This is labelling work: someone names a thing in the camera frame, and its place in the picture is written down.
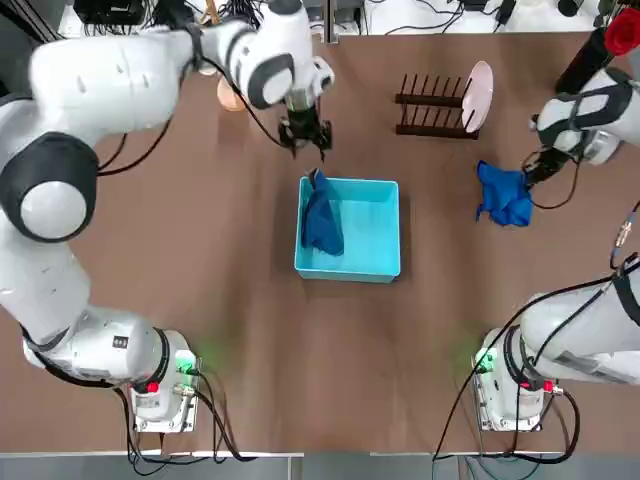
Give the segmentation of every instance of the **white robotic arm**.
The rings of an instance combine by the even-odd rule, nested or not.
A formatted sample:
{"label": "white robotic arm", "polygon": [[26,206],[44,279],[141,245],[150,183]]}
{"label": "white robotic arm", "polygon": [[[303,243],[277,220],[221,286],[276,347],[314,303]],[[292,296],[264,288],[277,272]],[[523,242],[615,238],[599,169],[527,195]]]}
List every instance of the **white robotic arm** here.
{"label": "white robotic arm", "polygon": [[89,278],[66,240],[93,214],[98,158],[91,147],[108,134],[167,122],[181,79],[203,59],[255,108],[287,104],[287,147],[299,138],[330,147],[315,103],[334,76],[312,56],[299,0],[270,2],[257,32],[232,20],[44,45],[31,59],[33,98],[0,103],[0,304],[21,324],[32,363],[80,383],[132,384],[146,431],[185,427],[188,408],[176,387],[190,384],[185,370],[195,356],[177,332],[90,305]]}
{"label": "white robotic arm", "polygon": [[639,115],[636,82],[615,68],[598,71],[576,95],[553,98],[532,118],[543,151],[525,168],[527,185],[548,179],[572,158],[605,163],[621,140],[640,144],[640,129],[634,123]]}
{"label": "white robotic arm", "polygon": [[[527,184],[531,187],[544,181],[571,158],[600,164],[615,152],[620,141],[640,144],[638,119],[636,82],[619,70],[599,71],[581,93],[552,99],[533,118],[547,150],[525,171]],[[597,300],[556,331],[599,291]],[[534,428],[542,410],[545,379],[640,384],[637,298],[640,272],[633,269],[616,277],[614,284],[605,282],[554,295],[526,310],[520,326],[508,330],[490,348],[491,360],[481,365],[477,375],[483,428]],[[498,332],[487,335],[477,360]]]}

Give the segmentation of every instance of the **cable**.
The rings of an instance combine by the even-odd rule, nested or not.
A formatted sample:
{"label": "cable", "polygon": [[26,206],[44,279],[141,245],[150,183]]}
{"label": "cable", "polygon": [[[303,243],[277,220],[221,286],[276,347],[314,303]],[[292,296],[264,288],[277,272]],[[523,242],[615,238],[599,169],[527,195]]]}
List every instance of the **cable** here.
{"label": "cable", "polygon": [[160,134],[156,137],[156,139],[153,141],[153,143],[151,144],[151,146],[149,147],[149,149],[144,152],[137,160],[134,160],[133,162],[129,163],[128,165],[125,165],[124,167],[118,167],[118,168],[114,168],[113,170],[100,170],[98,172],[98,176],[99,177],[108,177],[110,175],[118,175],[120,173],[124,173],[127,172],[135,167],[137,167],[138,165],[140,165],[142,162],[144,162],[149,155],[151,155],[153,153],[153,151],[156,149],[156,147],[158,146],[158,144],[162,141],[162,139],[164,138],[164,136],[167,134],[167,130],[169,130],[169,126],[171,125],[171,118],[169,120],[167,120],[167,123],[164,124],[164,127],[162,127],[162,131],[160,132]]}
{"label": "cable", "polygon": [[98,167],[98,171],[104,170],[109,165],[111,165],[115,161],[115,159],[118,158],[118,155],[120,155],[126,143],[127,143],[127,134],[125,133],[124,135],[122,135],[122,139],[120,139],[120,144],[118,145],[118,148],[116,149],[116,151],[113,153],[113,155],[111,155],[111,158],[109,160],[107,160],[106,162],[104,162],[102,165]]}
{"label": "cable", "polygon": [[460,9],[460,14],[454,18],[453,20],[451,20],[451,22],[449,23],[449,25],[447,25],[446,27],[444,27],[444,29],[442,30],[442,33],[447,33],[447,30],[449,30],[449,27],[451,27],[451,25],[453,25],[454,23],[456,23],[458,20],[460,20],[460,18],[462,18],[462,15],[464,14],[464,4],[460,3],[460,6],[458,7]]}
{"label": "cable", "polygon": [[2,2],[0,2],[0,15],[5,17],[11,23],[13,23],[17,28],[22,30],[31,39],[35,40],[38,43],[45,43],[45,40],[42,38],[42,35],[38,34],[38,32],[29,22],[27,22],[17,12],[15,12],[8,5],[5,5]]}
{"label": "cable", "polygon": [[564,207],[567,203],[571,201],[571,199],[573,198],[573,194],[576,193],[576,187],[578,186],[578,174],[580,173],[580,165],[582,165],[582,159],[578,159],[576,163],[576,168],[573,174],[573,182],[571,184],[571,189],[569,190],[569,195],[567,195],[567,198],[565,198],[563,201],[555,205],[540,205],[536,203],[532,197],[531,203],[533,203],[533,205],[535,205],[541,210],[555,210],[556,208]]}
{"label": "cable", "polygon": [[[182,84],[184,83],[184,79],[187,76],[187,71],[189,70],[189,66],[190,65],[191,65],[191,62],[187,62],[182,67],[182,71],[180,72],[180,80],[178,81],[178,92],[182,88]],[[144,162],[149,157],[149,155],[151,155],[153,153],[153,151],[156,149],[158,144],[162,141],[164,136],[167,134],[167,130],[169,130],[169,126],[171,125],[171,120],[172,119],[173,119],[173,117],[170,117],[169,120],[167,120],[167,122],[164,124],[164,127],[162,127],[162,130],[160,131],[160,134],[156,137],[156,139],[153,141],[153,143],[147,149],[147,151],[145,153],[143,153],[140,157],[138,157],[138,159],[134,160],[133,162],[129,163],[128,165],[125,165],[124,167],[118,167],[118,168],[114,168],[113,170],[105,171],[104,170],[105,167],[107,165],[109,165],[112,161],[114,161],[116,159],[116,157],[120,154],[122,149],[124,148],[124,144],[127,141],[127,138],[126,138],[127,134],[124,134],[122,136],[122,140],[120,140],[120,145],[118,146],[118,149],[113,154],[113,156],[102,167],[98,168],[98,177],[108,177],[108,176],[111,176],[111,175],[118,175],[119,173],[127,172],[127,171],[137,167],[142,162]]]}
{"label": "cable", "polygon": [[[545,348],[547,348],[547,346],[549,345],[549,342],[551,342],[551,340],[563,329],[565,328],[567,325],[569,325],[569,323],[571,323],[575,318],[577,318],[582,312],[584,312],[587,308],[589,308],[589,306],[591,306],[596,300],[598,300],[607,290],[607,288],[609,288],[609,286],[611,285],[611,282],[606,283],[604,286],[602,286],[594,295],[592,295],[585,303],[583,303],[580,307],[578,307],[578,309],[573,312],[571,315],[569,315],[569,317],[567,317],[566,320],[564,320],[561,324],[559,324],[550,334],[549,336],[545,339],[544,342],[542,342],[542,345],[540,346],[540,349],[538,350],[538,353],[536,354],[534,360],[533,360],[533,365],[537,365],[538,360],[540,360],[540,358],[542,357],[542,352],[545,350]],[[520,370],[520,375],[522,375],[524,373],[524,365],[522,367],[522,369]],[[518,383],[518,389],[516,391],[516,419],[520,418],[520,391],[521,391],[521,384]],[[575,412],[575,416],[576,416],[576,421],[579,422],[579,412]],[[516,429],[514,430],[513,433],[513,443],[511,445],[511,450],[509,451],[509,455],[513,455],[515,456],[515,451],[517,449],[518,446],[518,433],[519,430],[517,428],[517,423],[516,423]],[[567,450],[565,451],[565,453],[558,457],[557,459],[548,459],[548,460],[558,460],[558,459],[562,459],[559,460],[557,462],[554,463],[560,463],[563,462],[567,459],[569,459],[571,457],[571,455],[573,454],[573,450],[570,451],[571,449],[571,445],[573,446],[573,449],[575,450],[575,445],[578,443],[578,437],[580,435],[580,426],[578,424],[576,424],[576,426],[574,427],[574,431],[573,431],[573,438],[571,441],[571,444],[567,447]]]}
{"label": "cable", "polygon": [[578,315],[580,315],[587,308],[589,308],[589,306],[591,306],[596,300],[598,300],[598,298],[600,298],[604,294],[604,292],[606,292],[607,288],[610,285],[611,284],[608,283],[604,287],[600,288],[596,293],[594,293],[589,298],[589,300],[584,302],[575,312],[573,312],[571,315],[569,315],[569,317],[566,320],[564,320],[560,325],[558,325],[556,328],[553,329],[553,331],[549,334],[549,336],[546,338],[546,340],[544,342],[542,342],[542,345],[540,346],[540,349],[538,350],[538,353],[536,354],[535,358],[533,359],[533,365],[534,366],[538,364],[538,360],[540,360],[540,357],[542,356],[542,352],[544,351],[545,348],[547,348],[547,345],[549,345],[549,342],[551,342],[551,340],[553,340],[553,337],[555,337],[558,333],[560,333],[560,331],[563,328],[565,328],[567,325],[569,325],[569,323],[571,323]]}
{"label": "cable", "polygon": [[[165,467],[167,465],[193,465],[194,463],[200,463],[205,460],[209,460],[209,457],[200,457],[200,458],[196,458],[196,459],[192,459],[184,462],[177,462],[175,459],[180,457],[155,459],[155,458],[149,458],[144,456],[140,452],[140,449],[136,445],[136,442],[134,442],[133,439],[131,438],[132,425],[131,425],[131,415],[129,414],[129,402],[127,401],[127,397],[120,388],[114,388],[113,392],[118,396],[118,398],[120,399],[120,402],[122,403],[122,411],[124,414],[124,420],[126,424],[127,457],[129,458],[129,463],[131,463],[131,465],[134,466],[134,470],[135,470],[135,465],[137,465],[138,459],[144,461],[145,463],[152,463],[156,465],[162,465]],[[148,475],[153,475],[153,473],[156,473],[159,470],[160,468],[158,468],[155,472],[147,472],[147,474],[141,474],[136,470],[136,473],[142,476],[148,476]]]}
{"label": "cable", "polygon": [[438,13],[438,14],[442,14],[442,13],[448,13],[449,15],[453,15],[454,13],[458,13],[458,10],[452,12],[451,10],[438,10],[436,9],[436,7],[433,6],[433,4],[431,2],[429,2],[428,0],[414,0],[415,2],[418,3],[423,3],[426,6],[428,6],[431,10],[434,11],[434,13]]}
{"label": "cable", "polygon": [[413,26],[413,25],[403,25],[402,27],[396,27],[396,28],[394,28],[392,30],[389,30],[387,33],[385,33],[385,35],[390,35],[390,34],[392,34],[394,32],[398,32],[400,30],[406,30],[406,29],[411,29],[411,30],[435,30],[436,28],[445,27],[445,30],[446,30],[446,27],[449,24],[449,22],[452,22],[452,21],[455,22],[456,20],[458,20],[458,18],[460,18],[460,17],[456,17],[456,15],[457,15],[457,13],[454,13],[453,15],[451,15],[449,20],[447,20],[444,23],[441,23],[440,25],[430,25],[428,27],[418,27],[418,26]]}
{"label": "cable", "polygon": [[220,428],[220,433],[222,435],[222,438],[224,439],[224,443],[229,449],[229,451],[231,452],[231,455],[233,456],[233,458],[235,458],[236,460],[242,463],[247,463],[247,462],[252,462],[254,460],[257,460],[258,457],[245,457],[243,455],[240,455],[240,452],[238,452],[233,442],[229,439],[229,435],[227,435],[226,430],[223,428],[224,425],[222,424],[222,420],[220,420],[220,416],[218,415],[218,412],[213,406],[212,401],[209,400],[205,395],[202,394],[202,392],[198,390],[196,390],[196,397],[202,400],[202,402],[211,411],[211,414],[213,415],[213,420],[215,424],[218,426],[218,428]]}
{"label": "cable", "polygon": [[494,8],[493,10],[491,10],[491,11],[489,11],[489,12],[485,12],[485,11],[481,10],[481,11],[480,11],[480,13],[481,13],[481,14],[483,14],[483,15],[491,16],[491,15],[493,15],[494,13],[496,13],[498,10],[500,10],[500,7],[501,7],[501,6],[502,6],[502,5],[498,5],[496,8]]}
{"label": "cable", "polygon": [[207,57],[202,57],[202,60],[206,63],[208,63],[209,65],[211,65],[212,67],[214,67],[216,70],[218,70],[218,72],[220,72],[220,74],[225,77],[225,79],[227,80],[227,82],[229,83],[229,85],[231,86],[231,88],[233,89],[233,92],[240,98],[240,100],[242,100],[242,103],[244,104],[245,108],[247,109],[247,111],[249,112],[249,115],[251,115],[253,117],[253,119],[255,120],[255,122],[258,124],[258,127],[260,127],[260,130],[262,130],[262,132],[269,138],[269,140],[271,140],[273,143],[275,143],[276,145],[278,145],[279,147],[282,148],[288,148],[286,145],[284,145],[283,143],[281,143],[280,141],[276,140],[275,137],[273,135],[271,135],[271,133],[269,133],[269,130],[267,130],[267,127],[265,127],[262,122],[260,121],[260,119],[258,119],[258,117],[256,116],[256,114],[254,113],[253,109],[251,108],[251,106],[249,105],[249,103],[247,103],[247,101],[244,99],[244,96],[242,95],[242,92],[240,92],[240,89],[235,85],[235,83],[233,83],[233,81],[231,81],[227,75],[225,74],[224,70],[222,70],[222,67],[220,67],[220,65],[218,65],[216,62],[214,62],[213,60],[211,60],[210,58]]}
{"label": "cable", "polygon": [[578,407],[578,404],[576,403],[573,396],[566,389],[564,390],[564,394],[562,396],[569,400],[569,403],[571,403],[574,415],[573,436],[567,450],[562,455],[556,458],[537,458],[532,457],[531,455],[516,452],[512,453],[511,456],[541,465],[557,465],[571,458],[573,452],[575,452],[576,450],[576,446],[578,445],[578,440],[580,438],[580,408]]}
{"label": "cable", "polygon": [[367,9],[362,6],[362,16],[364,17],[364,28],[367,30],[367,35],[369,35],[369,20],[367,19]]}
{"label": "cable", "polygon": [[[624,270],[624,274],[628,275],[632,272],[634,272],[637,268],[640,267],[640,262],[634,264],[633,266],[627,268]],[[451,406],[451,411],[449,412],[449,415],[447,417],[447,421],[445,423],[444,429],[442,431],[442,435],[440,436],[440,441],[438,442],[438,447],[436,448],[436,452],[435,455],[433,456],[432,461],[437,461],[443,457],[439,457],[440,451],[442,450],[442,445],[444,443],[444,439],[447,435],[447,431],[449,430],[449,425],[451,424],[451,420],[453,419],[453,414],[456,411],[456,408],[458,406],[458,404],[460,403],[460,399],[462,398],[462,394],[464,393],[465,389],[467,388],[467,386],[469,385],[469,382],[471,381],[471,379],[473,378],[473,376],[476,374],[479,365],[482,363],[482,361],[484,360],[484,358],[487,356],[487,354],[489,353],[489,350],[491,348],[493,348],[498,341],[500,340],[500,338],[502,337],[502,335],[504,335],[504,333],[507,331],[507,329],[525,312],[527,311],[529,308],[531,308],[532,306],[547,300],[551,297],[555,297],[557,295],[562,295],[563,293],[569,293],[569,292],[574,292],[576,290],[579,290],[581,288],[590,288],[590,287],[595,287],[598,285],[602,285],[603,283],[609,282],[611,280],[610,276],[607,277],[603,277],[603,278],[599,278],[597,280],[592,280],[590,282],[585,282],[585,283],[580,283],[580,284],[576,284],[576,285],[572,285],[569,287],[564,287],[564,288],[560,288],[558,290],[554,290],[552,292],[548,292],[545,293],[543,295],[540,295],[539,297],[534,298],[533,300],[529,301],[527,304],[525,304],[523,307],[521,307],[510,319],[509,321],[502,327],[502,329],[500,329],[500,332],[498,333],[498,335],[496,335],[496,337],[491,341],[491,343],[489,343],[489,345],[487,346],[485,352],[482,354],[482,356],[480,357],[480,359],[476,362],[476,364],[474,365],[474,367],[471,369],[471,372],[469,373],[469,375],[467,376],[467,378],[465,379],[465,381],[462,384],[462,387],[460,388],[460,390],[458,391],[458,394],[453,402],[453,405]]]}
{"label": "cable", "polygon": [[204,12],[196,7],[193,3],[189,2],[188,0],[184,0],[185,5],[188,5],[189,7],[193,8],[196,12],[198,12],[200,15],[204,15]]}
{"label": "cable", "polygon": [[264,19],[260,11],[260,4],[256,5],[252,0],[228,0],[218,8],[220,18],[240,17],[245,19],[256,30]]}

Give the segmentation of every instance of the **blue box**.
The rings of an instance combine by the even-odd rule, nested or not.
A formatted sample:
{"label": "blue box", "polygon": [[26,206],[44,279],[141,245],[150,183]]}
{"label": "blue box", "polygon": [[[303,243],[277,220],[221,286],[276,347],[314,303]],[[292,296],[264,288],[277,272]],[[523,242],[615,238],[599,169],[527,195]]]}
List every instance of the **blue box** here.
{"label": "blue box", "polygon": [[344,236],[344,253],[333,256],[302,246],[302,214],[313,187],[300,179],[294,265],[302,278],[390,283],[400,275],[398,184],[381,180],[328,178],[329,203]]}

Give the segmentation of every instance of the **blue cloth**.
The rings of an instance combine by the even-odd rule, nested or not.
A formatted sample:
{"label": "blue cloth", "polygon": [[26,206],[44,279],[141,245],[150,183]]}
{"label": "blue cloth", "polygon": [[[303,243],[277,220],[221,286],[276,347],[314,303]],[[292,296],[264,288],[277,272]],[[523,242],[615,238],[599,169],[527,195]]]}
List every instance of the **blue cloth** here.
{"label": "blue cloth", "polygon": [[501,170],[480,160],[476,173],[482,183],[482,203],[476,220],[482,212],[489,212],[491,220],[502,226],[529,225],[533,205],[522,172]]}
{"label": "blue cloth", "polygon": [[344,239],[329,204],[329,181],[318,169],[309,175],[309,180],[313,192],[303,213],[302,246],[313,246],[331,255],[342,255]]}

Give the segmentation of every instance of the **pink plate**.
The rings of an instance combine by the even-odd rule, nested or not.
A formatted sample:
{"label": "pink plate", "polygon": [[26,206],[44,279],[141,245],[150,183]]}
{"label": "pink plate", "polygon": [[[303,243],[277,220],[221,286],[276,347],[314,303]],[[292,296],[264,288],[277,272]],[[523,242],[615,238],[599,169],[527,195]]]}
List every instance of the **pink plate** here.
{"label": "pink plate", "polygon": [[462,99],[462,123],[467,125],[471,112],[475,110],[471,122],[467,125],[467,132],[475,132],[484,123],[489,114],[491,97],[493,97],[493,70],[485,61],[479,61],[469,75],[469,90]]}

